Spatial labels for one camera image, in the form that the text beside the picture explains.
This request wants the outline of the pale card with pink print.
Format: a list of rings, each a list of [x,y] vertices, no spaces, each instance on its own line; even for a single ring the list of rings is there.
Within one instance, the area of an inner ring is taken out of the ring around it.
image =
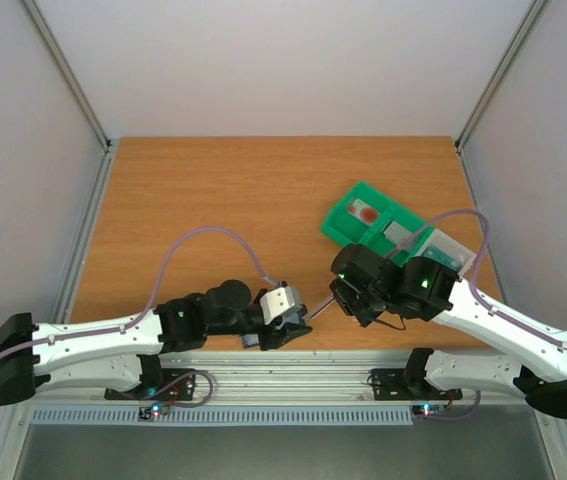
[[[311,310],[307,315],[306,319],[312,320],[325,311],[330,305],[334,303],[334,297],[330,295],[328,298],[323,300],[318,306]]]

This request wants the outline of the dark blue card holder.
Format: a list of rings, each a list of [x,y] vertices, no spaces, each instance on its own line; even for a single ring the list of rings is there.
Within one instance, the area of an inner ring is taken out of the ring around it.
[[[246,334],[241,337],[244,349],[258,347],[262,351],[279,349],[287,343],[309,334],[312,328],[304,320],[307,308],[302,306],[300,310],[279,316],[270,325],[256,334]]]

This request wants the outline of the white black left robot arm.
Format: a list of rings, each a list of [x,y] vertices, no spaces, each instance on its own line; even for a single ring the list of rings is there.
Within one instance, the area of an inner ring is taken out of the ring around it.
[[[47,390],[103,388],[130,400],[177,388],[161,356],[202,348],[211,336],[237,336],[262,351],[311,333],[298,291],[285,282],[253,294],[239,280],[191,293],[130,317],[80,325],[11,316],[0,327],[0,406]]]

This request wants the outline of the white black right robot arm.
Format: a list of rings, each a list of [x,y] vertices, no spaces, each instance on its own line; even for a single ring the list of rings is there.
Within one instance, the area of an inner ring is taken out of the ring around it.
[[[427,257],[398,266],[351,244],[336,256],[331,271],[336,303],[363,327],[390,313],[464,332],[496,349],[494,355],[413,349],[402,381],[414,397],[461,389],[502,393],[567,420],[567,331],[472,289],[454,270]]]

